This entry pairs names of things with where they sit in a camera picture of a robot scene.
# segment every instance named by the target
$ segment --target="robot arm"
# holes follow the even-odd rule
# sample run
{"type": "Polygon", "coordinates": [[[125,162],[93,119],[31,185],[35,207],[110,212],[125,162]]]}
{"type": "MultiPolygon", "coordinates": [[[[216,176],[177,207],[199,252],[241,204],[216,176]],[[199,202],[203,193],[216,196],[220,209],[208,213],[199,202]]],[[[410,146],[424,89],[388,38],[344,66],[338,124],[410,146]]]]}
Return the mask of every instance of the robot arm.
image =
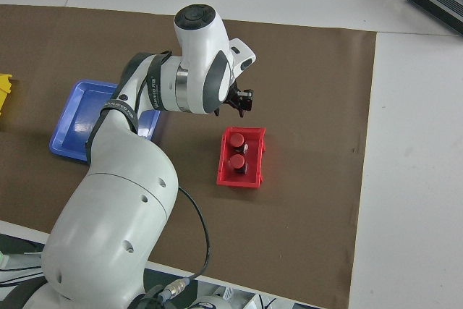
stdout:
{"type": "Polygon", "coordinates": [[[148,109],[209,114],[222,103],[250,109],[252,91],[241,93],[235,79],[254,53],[229,41],[207,5],[185,7],[174,23],[183,56],[136,55],[106,102],[87,144],[88,174],[43,251],[47,284],[24,308],[129,308],[144,293],[145,264],[178,190],[165,153],[136,134],[138,117],[148,109]]]}

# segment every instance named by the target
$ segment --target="yellow bin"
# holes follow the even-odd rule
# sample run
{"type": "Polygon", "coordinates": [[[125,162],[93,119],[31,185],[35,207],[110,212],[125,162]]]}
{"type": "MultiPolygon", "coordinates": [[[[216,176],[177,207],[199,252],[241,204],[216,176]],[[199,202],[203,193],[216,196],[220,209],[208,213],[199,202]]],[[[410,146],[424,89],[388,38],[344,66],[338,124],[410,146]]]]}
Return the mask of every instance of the yellow bin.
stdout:
{"type": "Polygon", "coordinates": [[[10,83],[10,81],[8,81],[10,77],[11,75],[9,74],[0,73],[0,110],[3,106],[3,103],[5,102],[5,99],[7,99],[8,94],[12,92],[12,84],[10,83]]]}

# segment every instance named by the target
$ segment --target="white table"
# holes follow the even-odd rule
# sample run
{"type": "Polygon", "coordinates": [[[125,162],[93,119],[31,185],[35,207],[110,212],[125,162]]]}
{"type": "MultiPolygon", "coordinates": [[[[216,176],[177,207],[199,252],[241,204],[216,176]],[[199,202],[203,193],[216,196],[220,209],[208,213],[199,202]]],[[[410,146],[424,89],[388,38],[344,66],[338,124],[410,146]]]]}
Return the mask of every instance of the white table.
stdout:
{"type": "Polygon", "coordinates": [[[379,32],[349,307],[462,307],[463,39],[434,19],[405,0],[0,0],[156,14],[198,2],[230,20],[379,32]]]}

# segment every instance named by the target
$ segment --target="brown mat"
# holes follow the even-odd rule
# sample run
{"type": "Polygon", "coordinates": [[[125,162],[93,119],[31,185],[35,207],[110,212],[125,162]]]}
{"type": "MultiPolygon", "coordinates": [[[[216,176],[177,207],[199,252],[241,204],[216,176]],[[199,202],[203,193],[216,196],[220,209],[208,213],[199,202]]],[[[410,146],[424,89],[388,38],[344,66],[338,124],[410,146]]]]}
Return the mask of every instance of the brown mat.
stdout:
{"type": "MultiPolygon", "coordinates": [[[[50,232],[87,167],[48,142],[72,85],[117,82],[138,51],[173,49],[171,16],[0,6],[0,72],[13,74],[0,116],[0,219],[50,232]]],[[[155,142],[203,209],[213,242],[208,276],[325,308],[345,309],[373,70],[375,33],[226,21],[257,62],[239,77],[255,90],[240,119],[162,115],[155,142]],[[215,185],[227,126],[266,127],[258,190],[215,185]]],[[[179,195],[151,260],[196,271],[197,216],[179,195]]]]}

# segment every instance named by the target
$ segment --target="blue bin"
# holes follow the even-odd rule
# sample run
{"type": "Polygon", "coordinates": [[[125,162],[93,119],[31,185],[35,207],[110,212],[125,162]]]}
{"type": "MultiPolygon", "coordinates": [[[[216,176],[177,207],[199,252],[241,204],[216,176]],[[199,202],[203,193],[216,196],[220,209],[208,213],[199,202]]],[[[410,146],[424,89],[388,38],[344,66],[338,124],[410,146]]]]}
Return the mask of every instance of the blue bin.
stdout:
{"type": "MultiPolygon", "coordinates": [[[[116,86],[94,80],[81,80],[74,85],[50,140],[52,153],[87,161],[85,142],[116,86]]],[[[138,135],[150,140],[159,114],[157,110],[144,111],[140,115],[138,135]]]]}

